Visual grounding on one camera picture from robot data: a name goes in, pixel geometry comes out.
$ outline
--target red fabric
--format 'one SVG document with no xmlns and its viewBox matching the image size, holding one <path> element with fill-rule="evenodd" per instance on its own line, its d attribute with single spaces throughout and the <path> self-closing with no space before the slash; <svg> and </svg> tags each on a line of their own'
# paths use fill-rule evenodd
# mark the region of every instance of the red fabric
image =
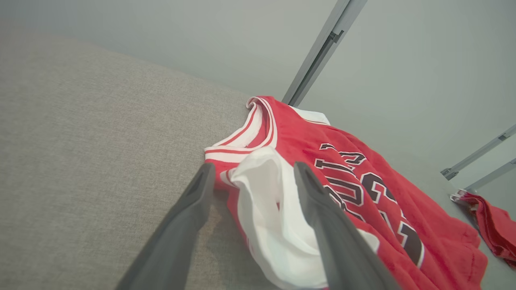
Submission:
<svg viewBox="0 0 516 290">
<path fill-rule="evenodd" d="M 492 206 L 481 196 L 467 192 L 459 200 L 475 216 L 480 234 L 493 254 L 516 269 L 516 222 L 505 210 Z"/>
<path fill-rule="evenodd" d="M 251 102 L 272 112 L 269 118 L 276 126 L 267 131 L 276 130 L 278 153 L 291 165 L 296 161 L 310 165 L 355 226 L 379 238 L 378 256 L 403 289 L 480 289 L 487 257 L 478 250 L 480 239 L 471 226 L 448 216 L 355 136 L 304 120 L 270 96 Z M 238 222 L 238 189 L 221 178 L 238 163 L 206 161 L 216 165 L 217 186 L 229 191 L 228 208 L 245 238 Z"/>
</svg>

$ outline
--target folded red cloth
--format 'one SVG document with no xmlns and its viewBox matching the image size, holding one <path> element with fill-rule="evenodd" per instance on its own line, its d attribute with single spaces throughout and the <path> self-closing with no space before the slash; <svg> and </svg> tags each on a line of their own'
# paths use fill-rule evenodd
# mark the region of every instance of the folded red cloth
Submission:
<svg viewBox="0 0 516 290">
<path fill-rule="evenodd" d="M 480 235 L 495 256 L 516 269 L 516 222 L 505 210 L 491 205 L 481 196 L 459 190 L 451 200 L 466 207 L 478 223 Z"/>
</svg>

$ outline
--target red basketball jersey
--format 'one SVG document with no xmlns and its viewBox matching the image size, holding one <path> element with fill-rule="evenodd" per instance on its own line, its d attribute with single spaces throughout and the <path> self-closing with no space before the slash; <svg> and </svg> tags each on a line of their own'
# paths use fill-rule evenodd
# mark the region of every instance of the red basketball jersey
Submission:
<svg viewBox="0 0 516 290">
<path fill-rule="evenodd" d="M 247 107 L 244 126 L 205 149 L 206 162 L 217 170 L 216 186 L 229 191 L 228 208 L 244 238 L 231 169 L 250 152 L 271 146 L 292 166 L 310 165 L 355 226 L 380 240 L 377 254 L 403 289 L 480 289 L 487 257 L 478 250 L 477 232 L 448 216 L 378 153 L 271 96 L 251 98 Z"/>
</svg>

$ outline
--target basketball jersey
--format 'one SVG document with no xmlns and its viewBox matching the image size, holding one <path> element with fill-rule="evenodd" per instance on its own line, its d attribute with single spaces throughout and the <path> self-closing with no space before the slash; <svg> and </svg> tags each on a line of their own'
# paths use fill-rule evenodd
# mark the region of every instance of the basketball jersey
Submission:
<svg viewBox="0 0 516 290">
<path fill-rule="evenodd" d="M 246 232 L 239 220 L 239 216 L 247 214 L 242 212 L 245 210 L 243 198 L 239 207 L 240 192 L 245 190 L 248 196 L 250 188 L 258 188 L 256 191 L 259 191 L 263 184 L 259 183 L 260 174 L 253 175 L 252 170 L 242 178 L 244 170 L 239 171 L 239 164 L 261 166 L 261 157 L 257 153 L 269 160 L 279 160 L 275 161 L 278 165 L 272 166 L 272 170 L 282 168 L 283 174 L 273 172 L 279 174 L 280 180 L 263 182 L 277 182 L 283 195 L 279 198 L 282 199 L 289 196 L 289 192 L 297 192 L 288 171 L 294 162 L 301 161 L 311 167 L 328 197 L 340 206 L 364 238 L 368 240 L 367 235 L 372 235 L 379 242 L 374 249 L 376 254 L 403 289 L 480 289 L 487 258 L 478 250 L 480 239 L 477 232 L 449 217 L 378 153 L 355 136 L 330 126 L 325 118 L 302 114 L 271 96 L 253 97 L 247 107 L 250 112 L 244 126 L 205 149 L 206 162 L 212 162 L 216 167 L 216 186 L 229 192 L 228 208 L 246 241 L 251 239 L 246 235 L 250 233 L 249 227 Z M 250 182 L 245 184 L 249 177 L 255 180 L 253 185 Z M 267 193 L 269 189 L 264 187 L 261 190 Z M 299 208 L 295 202 L 280 206 L 292 206 L 296 211 Z M 302 237 L 289 239 L 288 233 L 285 235 L 285 239 L 294 244 L 303 240 Z M 253 247 L 258 246 L 248 243 L 251 253 Z M 296 247 L 304 247 L 305 252 L 316 249 L 316 246 L 300 243 Z M 270 275 L 270 269 L 262 266 L 264 261 L 258 261 L 255 255 L 253 257 L 271 280 L 267 274 Z M 291 282 L 275 284 L 292 288 Z"/>
</svg>

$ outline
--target printed number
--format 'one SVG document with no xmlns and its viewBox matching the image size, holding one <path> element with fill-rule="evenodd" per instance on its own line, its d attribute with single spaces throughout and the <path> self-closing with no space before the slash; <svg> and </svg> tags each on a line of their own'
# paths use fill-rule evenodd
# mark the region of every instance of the printed number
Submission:
<svg viewBox="0 0 516 290">
<path fill-rule="evenodd" d="M 326 162 L 324 159 L 316 159 L 314 165 L 315 165 L 315 167 L 317 167 L 319 169 L 329 168 L 329 169 L 334 169 L 334 170 L 350 173 L 354 176 L 353 170 L 351 168 L 349 168 L 345 165 L 342 165 L 342 164 L 338 164 L 338 163 Z"/>
<path fill-rule="evenodd" d="M 364 162 L 367 159 L 367 158 L 365 158 L 364 154 L 362 154 L 360 152 L 338 151 L 335 148 L 335 146 L 333 146 L 332 144 L 329 144 L 329 143 L 323 143 L 319 147 L 319 150 L 326 150 L 326 149 L 333 149 L 333 150 L 337 151 L 340 154 L 340 156 L 342 157 L 342 159 L 344 160 L 344 162 L 346 162 L 347 164 L 351 164 L 351 165 L 360 165 L 360 164 L 362 164 L 362 162 Z"/>
<path fill-rule="evenodd" d="M 326 176 L 326 179 L 330 182 L 330 184 L 337 186 L 337 192 L 343 200 L 349 201 L 356 206 L 362 206 L 362 204 L 364 204 L 364 190 L 359 184 L 343 181 L 336 178 L 330 178 L 328 176 Z M 347 189 L 351 194 L 338 191 L 339 187 Z"/>
<path fill-rule="evenodd" d="M 326 192 L 330 195 L 330 197 L 338 204 L 340 205 L 341 209 L 345 212 L 348 212 L 350 213 L 351 215 L 353 215 L 354 217 L 360 219 L 361 221 L 365 222 L 364 220 L 364 217 L 362 217 L 360 214 L 354 212 L 354 211 L 351 211 L 348 209 L 347 205 L 346 205 L 346 202 L 344 201 L 345 199 L 343 199 L 342 197 L 345 196 L 343 194 L 341 194 L 340 192 L 336 192 L 335 190 L 333 190 L 333 188 L 331 188 L 329 185 L 325 185 L 324 186 L 324 189 L 326 190 Z"/>
<path fill-rule="evenodd" d="M 369 196 L 371 196 L 371 199 L 374 203 L 379 204 L 382 196 L 387 197 L 391 202 L 395 202 L 396 204 L 398 203 L 394 198 L 394 195 L 392 195 L 391 191 L 383 182 L 382 178 L 380 178 L 378 175 L 372 172 L 365 173 L 361 176 L 360 182 L 365 187 L 367 193 L 369 193 Z M 389 221 L 388 214 L 380 210 L 379 212 L 389 228 L 392 230 L 393 228 L 391 222 Z M 400 211 L 400 216 L 401 218 L 405 218 L 403 216 L 403 211 Z M 403 237 L 401 246 L 405 249 L 405 252 L 409 258 L 414 264 L 416 264 L 418 267 L 421 267 L 425 248 L 415 229 L 409 226 L 407 223 L 400 221 L 397 233 Z"/>
<path fill-rule="evenodd" d="M 391 191 L 385 186 L 383 180 L 378 175 L 372 172 L 363 174 L 360 178 L 360 183 L 362 183 L 375 203 L 380 201 L 380 197 L 382 195 L 385 195 L 391 201 L 398 203 L 394 198 L 394 195 L 392 195 Z M 377 189 L 378 185 L 382 188 L 382 191 Z"/>
</svg>

